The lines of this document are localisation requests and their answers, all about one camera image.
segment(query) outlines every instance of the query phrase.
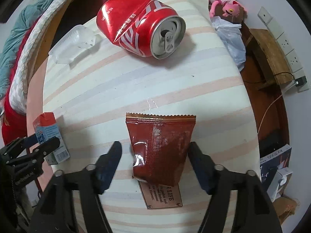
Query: stuffed toy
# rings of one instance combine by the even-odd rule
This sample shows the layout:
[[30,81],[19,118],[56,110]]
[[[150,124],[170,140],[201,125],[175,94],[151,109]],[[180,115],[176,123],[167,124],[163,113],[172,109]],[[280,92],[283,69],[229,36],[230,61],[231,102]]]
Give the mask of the stuffed toy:
[[210,17],[215,16],[215,8],[217,5],[222,6],[222,11],[224,12],[222,15],[224,17],[228,16],[238,16],[240,13],[240,7],[244,9],[246,12],[246,9],[242,4],[240,4],[236,0],[209,0],[212,4],[210,9]]

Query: teal blanket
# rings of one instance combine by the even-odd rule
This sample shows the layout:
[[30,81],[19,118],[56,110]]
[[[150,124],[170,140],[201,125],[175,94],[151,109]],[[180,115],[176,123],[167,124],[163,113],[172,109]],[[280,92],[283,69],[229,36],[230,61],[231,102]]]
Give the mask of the teal blanket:
[[10,85],[9,75],[23,37],[33,23],[44,13],[53,0],[37,0],[26,6],[20,13],[0,54],[0,100]]

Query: screw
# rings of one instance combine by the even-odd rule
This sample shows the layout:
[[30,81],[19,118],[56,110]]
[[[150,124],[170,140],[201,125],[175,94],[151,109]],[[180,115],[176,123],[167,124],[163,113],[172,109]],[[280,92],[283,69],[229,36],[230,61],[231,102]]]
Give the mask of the screw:
[[93,165],[93,164],[89,164],[89,165],[86,166],[86,169],[87,169],[88,171],[92,171],[92,170],[94,170],[95,168],[96,168],[96,165]]
[[224,169],[224,166],[223,165],[215,165],[214,168],[217,170],[217,171],[222,171]]
[[256,176],[256,172],[253,171],[253,170],[248,170],[247,174],[250,175],[250,176]]
[[58,176],[60,176],[60,175],[63,175],[63,171],[62,171],[62,170],[57,170],[57,171],[54,173],[54,175],[55,175],[56,177],[58,177]]

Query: pull tab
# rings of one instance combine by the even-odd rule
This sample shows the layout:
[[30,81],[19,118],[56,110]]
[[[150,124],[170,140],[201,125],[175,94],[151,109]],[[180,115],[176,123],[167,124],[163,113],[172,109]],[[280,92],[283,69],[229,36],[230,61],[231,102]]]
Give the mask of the pull tab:
[[174,46],[175,46],[173,32],[168,31],[168,30],[164,30],[164,31],[161,32],[161,35],[164,37],[165,52],[166,53],[172,52],[174,50]]

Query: plastic bag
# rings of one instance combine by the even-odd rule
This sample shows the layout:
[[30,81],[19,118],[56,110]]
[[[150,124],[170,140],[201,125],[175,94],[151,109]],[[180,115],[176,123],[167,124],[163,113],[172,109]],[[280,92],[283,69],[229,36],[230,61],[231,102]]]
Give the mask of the plastic bag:
[[230,23],[220,17],[211,18],[211,22],[238,70],[242,71],[246,61],[246,50],[239,30],[242,27],[241,24]]

